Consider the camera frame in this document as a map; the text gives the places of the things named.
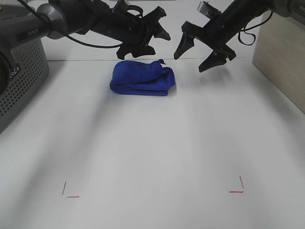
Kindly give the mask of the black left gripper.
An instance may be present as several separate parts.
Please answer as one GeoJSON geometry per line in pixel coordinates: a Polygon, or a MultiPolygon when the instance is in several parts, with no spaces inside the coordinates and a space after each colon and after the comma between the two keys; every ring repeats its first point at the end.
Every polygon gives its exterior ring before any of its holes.
{"type": "Polygon", "coordinates": [[[131,54],[134,58],[146,55],[155,55],[155,49],[149,45],[152,37],[170,40],[169,33],[160,25],[159,20],[166,16],[163,8],[157,7],[143,16],[143,9],[139,6],[129,6],[126,12],[112,13],[117,19],[122,19],[123,26],[122,44],[116,52],[121,60],[131,54]]]}

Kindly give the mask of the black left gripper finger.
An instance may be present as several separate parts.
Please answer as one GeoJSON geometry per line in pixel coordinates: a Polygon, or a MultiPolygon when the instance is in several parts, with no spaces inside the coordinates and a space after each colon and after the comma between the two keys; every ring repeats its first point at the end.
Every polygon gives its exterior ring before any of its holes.
{"type": "Polygon", "coordinates": [[[208,69],[224,65],[227,63],[228,55],[213,51],[208,58],[199,65],[199,72],[202,73],[208,69]]]}

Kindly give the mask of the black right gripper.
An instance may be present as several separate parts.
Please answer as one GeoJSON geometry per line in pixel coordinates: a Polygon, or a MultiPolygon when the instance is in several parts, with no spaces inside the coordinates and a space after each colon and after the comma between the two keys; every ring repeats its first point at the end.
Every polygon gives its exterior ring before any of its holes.
{"type": "Polygon", "coordinates": [[[194,46],[194,39],[209,46],[213,51],[228,55],[232,60],[235,52],[226,43],[236,34],[232,26],[232,17],[227,13],[221,13],[212,17],[203,27],[186,21],[182,25],[182,38],[173,55],[178,60],[187,50],[194,46]]]}

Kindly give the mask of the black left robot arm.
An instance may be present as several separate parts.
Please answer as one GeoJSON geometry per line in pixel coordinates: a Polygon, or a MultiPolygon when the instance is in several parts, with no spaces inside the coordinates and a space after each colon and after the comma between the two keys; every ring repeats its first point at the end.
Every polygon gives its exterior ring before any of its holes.
{"type": "Polygon", "coordinates": [[[159,23],[166,16],[161,7],[147,15],[143,15],[141,7],[126,0],[117,1],[112,8],[101,0],[50,0],[37,10],[21,0],[11,7],[23,14],[0,19],[1,93],[20,71],[12,50],[42,37],[71,39],[73,33],[85,35],[93,31],[121,42],[117,45],[117,57],[121,60],[129,53],[134,58],[154,55],[154,48],[149,46],[152,37],[171,39],[159,23]]]}

